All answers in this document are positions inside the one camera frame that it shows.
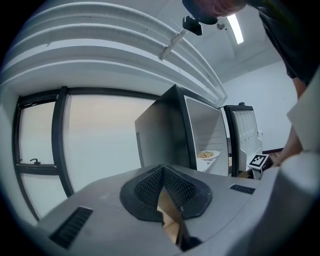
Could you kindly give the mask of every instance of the ceiling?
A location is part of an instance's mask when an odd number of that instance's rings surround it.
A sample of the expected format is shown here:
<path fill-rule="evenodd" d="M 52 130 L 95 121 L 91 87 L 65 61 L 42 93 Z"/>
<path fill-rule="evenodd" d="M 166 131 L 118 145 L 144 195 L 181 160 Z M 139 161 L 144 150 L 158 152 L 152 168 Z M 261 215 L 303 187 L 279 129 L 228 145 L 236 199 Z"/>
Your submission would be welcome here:
<path fill-rule="evenodd" d="M 182 19 L 190 15 L 182 0 L 91 0 L 130 7 L 166 23 L 180 32 Z M 48 1 L 45 6 L 57 5 L 63 0 Z M 280 55 L 266 36 L 258 11 L 246 6 L 236 14 L 244 42 L 237 44 L 226 18 L 227 30 L 218 30 L 216 25 L 202 25 L 203 34 L 188 32 L 185 38 L 206 58 L 222 82 L 262 68 L 281 60 Z"/>

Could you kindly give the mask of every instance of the black gripper pad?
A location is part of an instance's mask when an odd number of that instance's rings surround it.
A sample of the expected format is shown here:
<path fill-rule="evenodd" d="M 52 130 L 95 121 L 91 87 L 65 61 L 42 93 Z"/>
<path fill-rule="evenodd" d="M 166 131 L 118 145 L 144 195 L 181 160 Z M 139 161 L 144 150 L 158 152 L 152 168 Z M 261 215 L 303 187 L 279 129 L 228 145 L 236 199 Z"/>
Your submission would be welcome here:
<path fill-rule="evenodd" d="M 120 201 L 137 219 L 162 222 L 157 206 L 163 187 L 184 220 L 199 217 L 212 199 L 212 191 L 204 182 L 169 165 L 157 165 L 126 182 L 120 191 Z"/>

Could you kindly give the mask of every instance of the ceiling bracket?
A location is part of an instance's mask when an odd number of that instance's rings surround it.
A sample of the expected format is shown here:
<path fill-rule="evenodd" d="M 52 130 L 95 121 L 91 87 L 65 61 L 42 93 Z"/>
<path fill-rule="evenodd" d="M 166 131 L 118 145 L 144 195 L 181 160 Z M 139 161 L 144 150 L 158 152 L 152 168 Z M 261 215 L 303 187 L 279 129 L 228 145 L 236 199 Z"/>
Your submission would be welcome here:
<path fill-rule="evenodd" d="M 167 57 L 167 55 L 171 52 L 171 50 L 175 47 L 175 45 L 179 43 L 180 40 L 184 38 L 186 34 L 187 34 L 187 31 L 185 30 L 182 30 L 180 33 L 176 34 L 176 36 L 173 39 L 171 39 L 170 41 L 171 43 L 168 46 L 166 46 L 163 52 L 160 54 L 159 60 L 163 61 Z"/>

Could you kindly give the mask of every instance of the person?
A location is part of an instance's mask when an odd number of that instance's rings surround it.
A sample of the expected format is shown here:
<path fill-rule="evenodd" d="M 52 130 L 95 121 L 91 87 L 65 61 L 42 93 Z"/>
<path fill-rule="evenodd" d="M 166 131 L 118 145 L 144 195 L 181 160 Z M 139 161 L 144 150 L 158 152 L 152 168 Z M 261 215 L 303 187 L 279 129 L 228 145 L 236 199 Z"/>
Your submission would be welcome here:
<path fill-rule="evenodd" d="M 249 5 L 259 12 L 265 32 L 280 54 L 297 98 L 306 90 L 320 63 L 318 8 L 311 2 L 291 0 L 182 0 L 199 21 L 208 17 L 227 17 Z M 291 127 L 287 143 L 272 167 L 280 166 L 302 146 Z"/>

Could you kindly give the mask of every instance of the window latch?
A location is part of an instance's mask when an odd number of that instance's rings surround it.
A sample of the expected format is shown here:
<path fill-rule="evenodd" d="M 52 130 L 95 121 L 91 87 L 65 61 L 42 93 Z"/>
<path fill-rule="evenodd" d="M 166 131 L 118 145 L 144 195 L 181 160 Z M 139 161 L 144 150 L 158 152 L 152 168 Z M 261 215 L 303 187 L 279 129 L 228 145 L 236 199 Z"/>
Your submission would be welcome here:
<path fill-rule="evenodd" d="M 38 161 L 38 158 L 31 159 L 30 162 L 33 160 L 35 160 L 35 162 L 33 164 L 35 164 L 37 166 L 41 164 L 41 162 Z"/>

